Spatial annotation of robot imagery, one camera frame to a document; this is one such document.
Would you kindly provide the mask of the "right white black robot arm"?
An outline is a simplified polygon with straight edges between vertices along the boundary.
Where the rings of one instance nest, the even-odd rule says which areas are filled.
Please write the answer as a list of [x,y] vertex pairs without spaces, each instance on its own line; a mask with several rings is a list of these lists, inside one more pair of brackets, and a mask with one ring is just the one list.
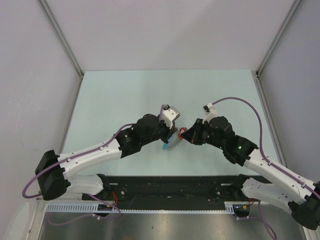
[[230,188],[231,196],[262,200],[291,214],[303,227],[316,230],[320,225],[320,184],[302,177],[267,157],[261,148],[233,131],[223,117],[210,121],[200,118],[181,137],[193,145],[208,144],[222,150],[232,164],[238,164],[270,181],[264,185],[251,178]]

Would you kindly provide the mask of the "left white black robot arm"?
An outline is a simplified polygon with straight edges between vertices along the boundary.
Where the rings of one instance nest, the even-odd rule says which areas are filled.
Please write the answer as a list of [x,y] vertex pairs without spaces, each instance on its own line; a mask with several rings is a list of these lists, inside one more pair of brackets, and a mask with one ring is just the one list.
[[177,131],[178,113],[145,114],[136,123],[120,128],[109,140],[72,153],[45,152],[35,170],[40,196],[45,201],[55,200],[66,193],[80,193],[105,200],[111,188],[101,174],[77,174],[105,161],[118,160],[138,153],[143,146],[161,140],[168,143]]

